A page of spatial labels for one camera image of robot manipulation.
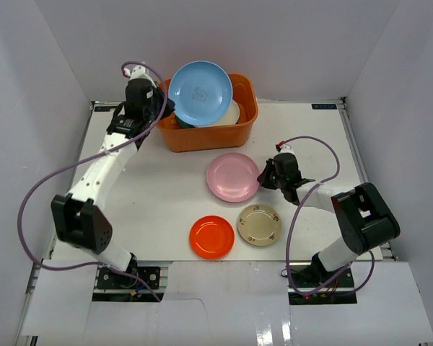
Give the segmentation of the teal square plate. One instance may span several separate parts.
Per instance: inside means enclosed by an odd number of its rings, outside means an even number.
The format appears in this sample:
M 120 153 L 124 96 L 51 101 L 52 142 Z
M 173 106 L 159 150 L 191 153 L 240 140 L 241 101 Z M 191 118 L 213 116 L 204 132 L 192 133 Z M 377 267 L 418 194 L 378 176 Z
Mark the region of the teal square plate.
M 195 128 L 194 125 L 188 124 L 188 123 L 182 121 L 182 120 L 181 120 L 180 118 L 178 118 L 178 117 L 176 117 L 175 120 L 176 120 L 176 123 L 177 123 L 177 124 L 180 126 L 180 128 L 182 128 L 182 129 Z

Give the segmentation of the blue round plate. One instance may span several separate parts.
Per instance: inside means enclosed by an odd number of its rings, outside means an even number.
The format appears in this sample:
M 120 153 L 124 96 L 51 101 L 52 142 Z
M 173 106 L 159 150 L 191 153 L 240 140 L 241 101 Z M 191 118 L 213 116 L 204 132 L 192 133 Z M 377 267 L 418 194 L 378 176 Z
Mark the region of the blue round plate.
M 169 98 L 178 118 L 195 127 L 223 118 L 233 98 L 229 74 L 211 61 L 192 61 L 180 67 L 170 80 Z

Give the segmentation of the cream white round plate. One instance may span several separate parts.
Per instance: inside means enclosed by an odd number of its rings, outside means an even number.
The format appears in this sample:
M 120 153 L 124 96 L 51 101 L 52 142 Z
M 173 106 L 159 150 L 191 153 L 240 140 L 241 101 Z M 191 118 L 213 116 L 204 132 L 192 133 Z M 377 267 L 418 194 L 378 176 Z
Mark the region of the cream white round plate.
M 232 100 L 229 105 L 226 113 L 216 120 L 217 115 L 221 113 L 220 107 L 210 107 L 204 112 L 205 120 L 215 120 L 212 123 L 205 125 L 197 125 L 197 128 L 206 128 L 206 127 L 214 127 L 214 126 L 223 126 L 223 125 L 235 125 L 240 119 L 240 108 L 236 101 Z

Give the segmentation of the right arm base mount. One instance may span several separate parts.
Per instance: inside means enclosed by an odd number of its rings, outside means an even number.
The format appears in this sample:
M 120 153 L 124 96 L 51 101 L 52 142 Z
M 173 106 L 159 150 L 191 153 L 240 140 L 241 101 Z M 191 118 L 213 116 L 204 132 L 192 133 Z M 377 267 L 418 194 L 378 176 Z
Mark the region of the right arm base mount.
M 317 288 L 333 275 L 315 276 L 309 270 L 309 265 L 300 264 L 292 265 L 290 274 L 297 289 L 302 292 L 308 292 Z M 302 296 L 292 289 L 289 282 L 287 282 L 287 285 L 290 306 L 357 304 L 357 295 L 354 292 L 355 282 L 350 268 L 312 295 Z

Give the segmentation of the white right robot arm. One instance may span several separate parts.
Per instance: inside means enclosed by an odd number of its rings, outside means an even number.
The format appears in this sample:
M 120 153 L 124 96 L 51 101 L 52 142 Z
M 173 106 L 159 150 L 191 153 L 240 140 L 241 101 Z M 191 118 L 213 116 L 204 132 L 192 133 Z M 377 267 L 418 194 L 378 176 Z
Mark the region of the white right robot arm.
M 370 182 L 356 187 L 339 187 L 302 176 L 297 158 L 280 153 L 266 161 L 257 178 L 261 187 L 280 190 L 284 199 L 297 206 L 333 213 L 340 237 L 314 254 L 301 273 L 316 285 L 326 288 L 336 281 L 338 271 L 362 254 L 396 239 L 401 228 L 378 189 Z

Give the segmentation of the pink round plate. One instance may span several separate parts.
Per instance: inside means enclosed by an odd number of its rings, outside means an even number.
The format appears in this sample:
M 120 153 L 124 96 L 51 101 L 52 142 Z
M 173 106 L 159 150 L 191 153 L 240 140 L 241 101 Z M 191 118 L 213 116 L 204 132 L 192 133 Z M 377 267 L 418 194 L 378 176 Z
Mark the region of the pink round plate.
M 220 200 L 241 203 L 257 193 L 259 174 L 257 164 L 249 156 L 230 152 L 211 161 L 206 171 L 206 182 Z

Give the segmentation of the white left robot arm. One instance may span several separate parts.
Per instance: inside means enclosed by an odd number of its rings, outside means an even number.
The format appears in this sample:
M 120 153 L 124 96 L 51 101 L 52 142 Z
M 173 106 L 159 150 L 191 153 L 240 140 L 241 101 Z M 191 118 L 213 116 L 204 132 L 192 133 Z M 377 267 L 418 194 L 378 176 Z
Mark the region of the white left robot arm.
M 113 279 L 124 288 L 138 279 L 134 255 L 115 243 L 113 227 L 102 211 L 120 173 L 153 126 L 173 112 L 174 102 L 164 97 L 151 78 L 131 77 L 126 99 L 117 106 L 107 127 L 100 157 L 65 195 L 56 195 L 51 202 L 58 240 L 113 268 Z

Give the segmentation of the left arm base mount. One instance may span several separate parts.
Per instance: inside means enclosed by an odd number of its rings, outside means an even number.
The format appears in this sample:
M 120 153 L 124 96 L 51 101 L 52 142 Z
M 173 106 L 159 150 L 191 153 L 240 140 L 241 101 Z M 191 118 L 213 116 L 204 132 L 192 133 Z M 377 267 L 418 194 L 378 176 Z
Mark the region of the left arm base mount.
M 165 284 L 162 283 L 162 268 L 139 266 L 131 275 L 140 280 L 114 273 L 106 267 L 97 271 L 92 300 L 98 302 L 157 303 L 151 291 L 162 299 Z

